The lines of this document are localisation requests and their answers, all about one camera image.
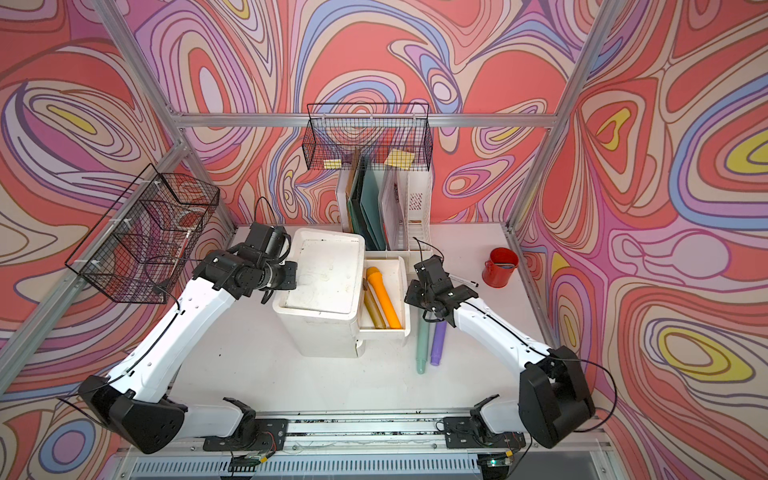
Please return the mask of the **mint green toy microphone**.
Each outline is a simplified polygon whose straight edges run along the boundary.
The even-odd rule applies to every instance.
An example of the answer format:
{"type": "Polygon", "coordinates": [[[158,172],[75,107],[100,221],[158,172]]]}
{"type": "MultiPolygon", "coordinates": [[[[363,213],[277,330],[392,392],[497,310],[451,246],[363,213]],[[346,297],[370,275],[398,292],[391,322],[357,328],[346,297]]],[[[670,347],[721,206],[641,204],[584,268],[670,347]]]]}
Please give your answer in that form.
{"type": "Polygon", "coordinates": [[[417,322],[416,344],[416,371],[418,374],[424,374],[426,371],[429,355],[429,337],[429,324],[425,319],[420,318],[417,322]]]}

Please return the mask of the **purple toy microphone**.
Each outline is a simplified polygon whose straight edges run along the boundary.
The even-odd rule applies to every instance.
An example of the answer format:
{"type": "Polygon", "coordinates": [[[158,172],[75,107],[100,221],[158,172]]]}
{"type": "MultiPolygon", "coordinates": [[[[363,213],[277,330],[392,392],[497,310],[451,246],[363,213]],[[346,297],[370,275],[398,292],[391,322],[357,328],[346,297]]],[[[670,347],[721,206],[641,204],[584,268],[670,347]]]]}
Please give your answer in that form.
{"type": "Polygon", "coordinates": [[[447,323],[439,322],[435,324],[435,330],[432,339],[432,348],[430,353],[430,364],[432,366],[439,366],[441,363],[444,344],[447,332],[447,323]]]}

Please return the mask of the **white plastic drawer cabinet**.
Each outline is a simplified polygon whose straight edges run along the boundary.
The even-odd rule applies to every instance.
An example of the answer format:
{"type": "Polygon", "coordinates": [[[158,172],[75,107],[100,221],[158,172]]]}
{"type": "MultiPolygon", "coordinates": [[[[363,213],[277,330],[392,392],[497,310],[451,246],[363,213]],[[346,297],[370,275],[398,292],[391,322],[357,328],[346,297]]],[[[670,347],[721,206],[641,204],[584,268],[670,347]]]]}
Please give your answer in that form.
{"type": "Polygon", "coordinates": [[[357,358],[364,239],[356,234],[300,228],[287,259],[297,264],[293,290],[272,307],[305,357],[357,358]]]}

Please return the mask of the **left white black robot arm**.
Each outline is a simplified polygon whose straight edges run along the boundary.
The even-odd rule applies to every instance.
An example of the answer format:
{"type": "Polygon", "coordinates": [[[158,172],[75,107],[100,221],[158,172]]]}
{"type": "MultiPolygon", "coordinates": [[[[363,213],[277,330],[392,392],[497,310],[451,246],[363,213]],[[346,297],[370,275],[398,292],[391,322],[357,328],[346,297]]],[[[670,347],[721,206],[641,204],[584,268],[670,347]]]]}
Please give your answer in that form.
{"type": "Polygon", "coordinates": [[[77,394],[95,418],[144,454],[189,438],[227,450],[256,447],[259,422],[247,404],[226,397],[219,405],[187,406],[168,391],[188,354],[236,300],[260,292],[268,301],[296,288],[291,244],[284,227],[255,222],[245,241],[207,254],[139,346],[107,375],[80,384],[77,394]]]}

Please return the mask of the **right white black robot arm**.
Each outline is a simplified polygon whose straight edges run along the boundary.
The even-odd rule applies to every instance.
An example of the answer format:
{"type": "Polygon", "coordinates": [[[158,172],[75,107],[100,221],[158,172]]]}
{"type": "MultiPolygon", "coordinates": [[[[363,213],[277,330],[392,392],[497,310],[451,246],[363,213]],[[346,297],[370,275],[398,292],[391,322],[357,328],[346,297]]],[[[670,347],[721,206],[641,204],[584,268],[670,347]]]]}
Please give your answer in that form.
{"type": "Polygon", "coordinates": [[[566,346],[550,347],[503,320],[475,290],[455,285],[439,256],[416,263],[414,269],[405,302],[422,309],[429,320],[474,338],[518,376],[516,399],[495,394],[471,410],[479,439],[527,433],[539,445],[553,448],[570,434],[586,431],[596,408],[584,360],[566,346]]]}

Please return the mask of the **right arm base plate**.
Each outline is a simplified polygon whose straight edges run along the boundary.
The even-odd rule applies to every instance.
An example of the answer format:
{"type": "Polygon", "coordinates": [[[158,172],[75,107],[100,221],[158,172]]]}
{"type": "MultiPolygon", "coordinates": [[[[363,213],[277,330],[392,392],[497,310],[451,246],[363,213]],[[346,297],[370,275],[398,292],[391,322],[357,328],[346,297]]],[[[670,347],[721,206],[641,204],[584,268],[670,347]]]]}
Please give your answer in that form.
{"type": "Polygon", "coordinates": [[[493,433],[472,417],[444,417],[438,423],[448,449],[500,449],[517,452],[527,446],[519,432],[493,433]]]}

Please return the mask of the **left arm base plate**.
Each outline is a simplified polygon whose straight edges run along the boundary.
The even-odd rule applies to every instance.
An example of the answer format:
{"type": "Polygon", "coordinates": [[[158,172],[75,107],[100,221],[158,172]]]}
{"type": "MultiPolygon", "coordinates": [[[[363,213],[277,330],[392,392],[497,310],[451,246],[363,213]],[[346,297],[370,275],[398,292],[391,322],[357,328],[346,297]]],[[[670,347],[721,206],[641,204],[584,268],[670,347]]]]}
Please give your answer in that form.
{"type": "Polygon", "coordinates": [[[205,437],[207,452],[277,452],[284,448],[289,421],[283,418],[245,419],[228,437],[205,437]]]}

